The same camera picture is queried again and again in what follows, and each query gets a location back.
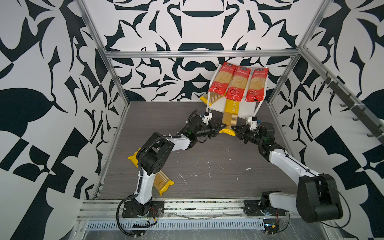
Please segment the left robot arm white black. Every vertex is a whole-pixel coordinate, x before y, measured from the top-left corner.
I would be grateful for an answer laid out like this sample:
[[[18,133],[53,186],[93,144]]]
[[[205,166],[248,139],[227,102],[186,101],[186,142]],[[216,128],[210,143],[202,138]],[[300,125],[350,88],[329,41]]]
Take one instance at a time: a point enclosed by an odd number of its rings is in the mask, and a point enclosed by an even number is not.
[[[226,127],[226,124],[216,123],[210,117],[194,115],[176,135],[153,133],[136,155],[139,179],[134,193],[134,203],[140,207],[150,203],[155,177],[165,166],[171,152],[189,150],[200,137],[214,138]]]

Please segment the yellow spaghetti bag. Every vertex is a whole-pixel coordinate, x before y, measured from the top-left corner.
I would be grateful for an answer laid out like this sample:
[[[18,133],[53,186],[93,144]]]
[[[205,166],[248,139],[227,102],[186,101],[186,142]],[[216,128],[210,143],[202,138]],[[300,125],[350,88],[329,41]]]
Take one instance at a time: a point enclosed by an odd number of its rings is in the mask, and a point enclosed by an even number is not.
[[[235,133],[231,127],[237,125],[239,105],[240,103],[237,101],[232,101],[228,99],[226,100],[222,123],[226,124],[227,127],[224,130],[220,131],[220,134],[228,134],[230,136],[235,136]]]
[[[212,104],[214,104],[215,102],[217,102],[218,100],[220,100],[223,96],[220,95],[220,94],[216,94],[216,93],[207,93],[203,96],[201,96],[199,99],[205,104],[205,105],[208,105],[208,106],[211,106]]]
[[[128,160],[130,160],[136,168],[138,168],[137,154],[139,150],[140,148],[132,156],[128,157]],[[153,187],[158,191],[160,196],[163,196],[169,187],[174,184],[175,183],[163,171],[159,171],[155,177]]]

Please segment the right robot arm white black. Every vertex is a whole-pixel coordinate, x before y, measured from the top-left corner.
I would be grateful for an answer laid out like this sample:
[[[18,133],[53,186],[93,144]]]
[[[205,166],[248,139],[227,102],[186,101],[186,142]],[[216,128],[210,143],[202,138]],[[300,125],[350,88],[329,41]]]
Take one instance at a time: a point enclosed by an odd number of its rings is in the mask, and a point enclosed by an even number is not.
[[[338,220],[343,217],[335,179],[331,175],[309,169],[276,143],[273,124],[261,123],[255,129],[250,125],[231,128],[244,143],[257,145],[261,156],[282,170],[297,185],[296,194],[264,192],[259,202],[260,211],[264,214],[273,210],[294,212],[307,223]]]

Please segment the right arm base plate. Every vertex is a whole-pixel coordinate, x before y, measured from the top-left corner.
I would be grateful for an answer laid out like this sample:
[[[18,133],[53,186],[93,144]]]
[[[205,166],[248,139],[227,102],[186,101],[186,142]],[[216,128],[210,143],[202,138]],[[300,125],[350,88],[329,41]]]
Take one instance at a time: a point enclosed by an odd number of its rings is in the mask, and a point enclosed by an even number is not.
[[[263,206],[261,200],[244,200],[243,212],[248,217],[276,217],[277,215],[286,215],[285,210]]]

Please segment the red spaghetti bag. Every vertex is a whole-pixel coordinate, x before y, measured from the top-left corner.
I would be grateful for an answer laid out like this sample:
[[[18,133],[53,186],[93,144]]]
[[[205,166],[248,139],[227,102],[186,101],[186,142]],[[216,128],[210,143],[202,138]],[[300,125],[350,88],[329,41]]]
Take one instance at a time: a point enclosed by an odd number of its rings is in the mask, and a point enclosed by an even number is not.
[[[262,102],[265,99],[268,73],[268,68],[258,68],[254,70],[245,102]]]
[[[225,98],[231,101],[241,102],[250,74],[251,69],[238,66],[229,84]]]
[[[209,88],[209,92],[224,96],[237,67],[238,66],[234,64],[223,63]]]

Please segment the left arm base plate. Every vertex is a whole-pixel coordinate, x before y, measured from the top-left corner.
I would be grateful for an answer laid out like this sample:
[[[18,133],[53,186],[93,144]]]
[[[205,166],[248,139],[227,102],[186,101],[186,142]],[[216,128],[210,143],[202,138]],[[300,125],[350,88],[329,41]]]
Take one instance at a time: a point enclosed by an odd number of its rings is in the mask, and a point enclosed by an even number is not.
[[[122,217],[135,218],[135,217],[149,217],[155,218],[164,213],[164,201],[149,201],[142,205],[136,200],[133,202],[125,202]]]

